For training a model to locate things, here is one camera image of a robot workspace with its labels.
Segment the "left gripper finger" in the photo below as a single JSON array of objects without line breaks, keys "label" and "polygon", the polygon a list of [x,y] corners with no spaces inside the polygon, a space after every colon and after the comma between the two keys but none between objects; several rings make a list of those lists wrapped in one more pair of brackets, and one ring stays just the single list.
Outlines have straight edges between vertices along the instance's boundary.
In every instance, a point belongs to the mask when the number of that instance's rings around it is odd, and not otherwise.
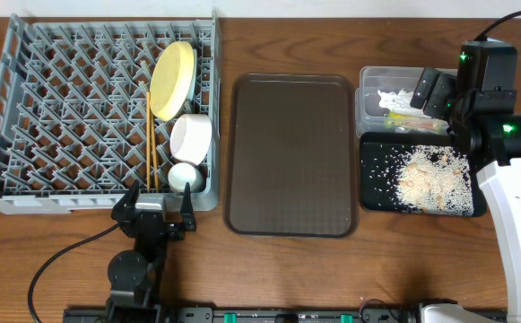
[{"label": "left gripper finger", "polygon": [[185,231],[196,231],[195,211],[191,199],[191,187],[188,182],[185,183],[182,205],[180,207],[180,215]]},{"label": "left gripper finger", "polygon": [[140,184],[136,181],[114,205],[111,218],[118,223],[130,223],[135,218],[135,204],[140,195]]}]

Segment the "white tissue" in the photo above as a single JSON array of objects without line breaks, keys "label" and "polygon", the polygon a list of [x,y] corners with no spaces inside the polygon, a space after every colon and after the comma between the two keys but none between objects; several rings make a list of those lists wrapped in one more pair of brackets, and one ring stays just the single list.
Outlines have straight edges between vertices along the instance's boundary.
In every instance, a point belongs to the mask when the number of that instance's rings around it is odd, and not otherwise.
[{"label": "white tissue", "polygon": [[421,109],[411,106],[413,92],[407,92],[404,89],[399,92],[382,92],[378,91],[380,97],[379,107],[388,109],[390,112],[415,118],[423,116]]}]

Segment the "white cup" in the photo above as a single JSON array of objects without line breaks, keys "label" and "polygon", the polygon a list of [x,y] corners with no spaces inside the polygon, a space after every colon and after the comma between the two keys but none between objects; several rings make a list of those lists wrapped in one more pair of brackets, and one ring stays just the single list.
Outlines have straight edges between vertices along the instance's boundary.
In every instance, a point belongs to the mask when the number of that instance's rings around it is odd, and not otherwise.
[{"label": "white cup", "polygon": [[179,193],[185,190],[186,183],[189,184],[192,192],[199,192],[205,186],[205,180],[201,172],[186,162],[177,163],[170,168],[168,182],[170,189]]}]

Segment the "green orange snack wrapper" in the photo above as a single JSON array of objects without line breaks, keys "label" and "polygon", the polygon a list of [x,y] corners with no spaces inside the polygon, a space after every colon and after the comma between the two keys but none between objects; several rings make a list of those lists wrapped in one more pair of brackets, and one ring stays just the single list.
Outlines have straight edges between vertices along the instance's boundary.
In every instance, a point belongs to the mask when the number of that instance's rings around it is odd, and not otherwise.
[{"label": "green orange snack wrapper", "polygon": [[412,131],[441,135],[448,128],[447,122],[434,118],[417,118],[390,112],[384,118],[385,127],[396,132],[410,133]]}]

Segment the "white round bowl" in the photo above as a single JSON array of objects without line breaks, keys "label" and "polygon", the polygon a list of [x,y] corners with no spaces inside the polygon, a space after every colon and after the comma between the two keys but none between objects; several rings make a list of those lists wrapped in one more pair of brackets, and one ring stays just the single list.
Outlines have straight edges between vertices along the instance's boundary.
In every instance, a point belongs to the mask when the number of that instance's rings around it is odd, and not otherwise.
[{"label": "white round bowl", "polygon": [[172,156],[193,166],[206,157],[212,141],[212,121],[203,114],[184,114],[178,118],[170,135]]}]

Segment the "wooden chopstick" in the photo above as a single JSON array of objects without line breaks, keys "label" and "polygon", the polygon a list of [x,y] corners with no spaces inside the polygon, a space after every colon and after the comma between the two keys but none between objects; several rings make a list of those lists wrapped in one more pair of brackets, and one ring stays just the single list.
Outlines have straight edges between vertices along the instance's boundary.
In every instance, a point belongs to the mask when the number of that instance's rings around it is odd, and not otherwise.
[{"label": "wooden chopstick", "polygon": [[151,107],[150,107],[150,92],[147,91],[145,94],[146,102],[146,121],[145,121],[145,132],[146,132],[146,145],[145,145],[145,158],[146,158],[146,187],[147,193],[151,191]]},{"label": "wooden chopstick", "polygon": [[151,153],[152,153],[152,173],[153,173],[153,181],[155,186],[155,191],[158,193],[159,189],[159,179],[158,179],[158,157],[156,151],[156,138],[155,138],[155,126],[154,126],[154,115],[151,113],[150,117],[151,123]]}]

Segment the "yellow round plate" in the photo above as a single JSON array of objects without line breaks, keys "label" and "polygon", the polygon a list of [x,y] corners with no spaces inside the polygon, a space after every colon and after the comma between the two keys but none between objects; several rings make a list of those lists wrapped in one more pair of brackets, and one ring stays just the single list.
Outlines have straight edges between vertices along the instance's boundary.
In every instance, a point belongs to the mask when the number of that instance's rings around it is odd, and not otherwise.
[{"label": "yellow round plate", "polygon": [[152,114],[169,121],[187,100],[195,78],[196,53],[187,41],[175,41],[159,56],[152,73],[150,106]]}]

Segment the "light blue bowl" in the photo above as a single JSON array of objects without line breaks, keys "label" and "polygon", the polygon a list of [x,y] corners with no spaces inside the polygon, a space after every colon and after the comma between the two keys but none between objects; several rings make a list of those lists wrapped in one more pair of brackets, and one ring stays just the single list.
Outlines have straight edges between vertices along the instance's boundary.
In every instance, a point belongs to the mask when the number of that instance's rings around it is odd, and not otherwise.
[{"label": "light blue bowl", "polygon": [[196,84],[196,73],[197,73],[197,50],[193,50],[193,71],[191,75],[191,83],[188,88],[187,96],[185,101],[192,102],[195,96],[195,84]]}]

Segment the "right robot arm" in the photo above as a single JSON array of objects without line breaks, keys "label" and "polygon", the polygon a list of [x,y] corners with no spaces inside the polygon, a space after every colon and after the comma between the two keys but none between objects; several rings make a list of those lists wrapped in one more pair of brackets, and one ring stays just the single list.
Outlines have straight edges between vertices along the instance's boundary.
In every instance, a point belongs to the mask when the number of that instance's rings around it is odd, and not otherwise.
[{"label": "right robot arm", "polygon": [[460,51],[456,75],[427,67],[410,105],[448,124],[474,167],[491,212],[507,281],[509,322],[521,322],[521,115],[516,114],[517,50],[478,38]]}]

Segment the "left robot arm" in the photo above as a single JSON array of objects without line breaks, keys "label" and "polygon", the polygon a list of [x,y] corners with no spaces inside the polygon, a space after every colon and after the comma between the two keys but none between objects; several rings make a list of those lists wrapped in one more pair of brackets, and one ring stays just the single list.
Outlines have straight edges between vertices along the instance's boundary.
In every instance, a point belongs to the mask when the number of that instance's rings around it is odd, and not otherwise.
[{"label": "left robot arm", "polygon": [[114,205],[111,218],[135,244],[109,262],[107,322],[163,321],[159,297],[168,244],[196,230],[189,183],[185,184],[179,213],[179,222],[167,221],[164,197],[142,194],[138,183]]}]

